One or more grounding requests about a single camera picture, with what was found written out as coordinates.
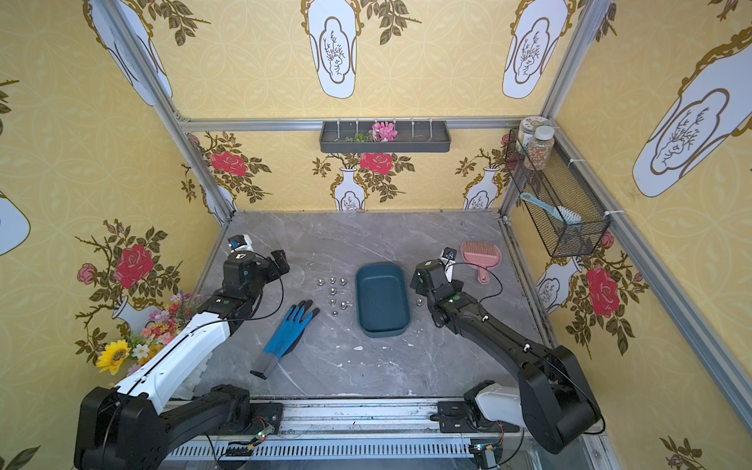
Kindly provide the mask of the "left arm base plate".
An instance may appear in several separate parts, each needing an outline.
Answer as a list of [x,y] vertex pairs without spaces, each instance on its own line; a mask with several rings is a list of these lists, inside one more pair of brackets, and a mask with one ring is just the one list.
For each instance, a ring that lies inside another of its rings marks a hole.
[[284,413],[283,403],[265,401],[251,403],[250,419],[241,430],[246,436],[273,436],[279,433]]

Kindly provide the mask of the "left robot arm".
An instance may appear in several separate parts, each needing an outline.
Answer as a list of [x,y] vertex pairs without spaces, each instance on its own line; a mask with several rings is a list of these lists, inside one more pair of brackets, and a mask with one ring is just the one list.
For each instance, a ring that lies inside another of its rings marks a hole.
[[232,252],[222,285],[204,299],[187,326],[152,360],[111,389],[97,387],[82,401],[74,468],[156,469],[176,448],[213,431],[245,431],[253,423],[247,390],[219,385],[185,405],[166,405],[215,348],[245,322],[264,287],[290,270],[282,250],[262,257]]

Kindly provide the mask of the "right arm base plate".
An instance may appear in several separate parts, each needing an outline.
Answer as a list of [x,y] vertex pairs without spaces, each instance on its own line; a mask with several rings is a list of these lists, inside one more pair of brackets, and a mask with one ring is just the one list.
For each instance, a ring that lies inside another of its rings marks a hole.
[[487,419],[477,405],[467,401],[439,401],[437,410],[430,415],[444,434],[518,432],[520,427],[504,421]]

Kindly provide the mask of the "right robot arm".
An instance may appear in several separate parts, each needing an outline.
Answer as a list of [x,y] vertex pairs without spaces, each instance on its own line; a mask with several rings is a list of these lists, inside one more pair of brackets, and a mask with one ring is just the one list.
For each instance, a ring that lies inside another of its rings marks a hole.
[[605,418],[575,354],[548,348],[496,319],[448,280],[440,260],[417,264],[410,287],[427,300],[440,326],[482,348],[516,376],[522,426],[547,452],[558,454]]

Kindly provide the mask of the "teal plastic storage box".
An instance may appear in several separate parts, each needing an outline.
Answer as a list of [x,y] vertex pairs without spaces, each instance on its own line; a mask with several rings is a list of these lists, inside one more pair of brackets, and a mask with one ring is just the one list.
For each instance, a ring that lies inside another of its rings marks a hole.
[[392,262],[376,262],[356,272],[358,325],[369,338],[400,336],[411,322],[403,270]]

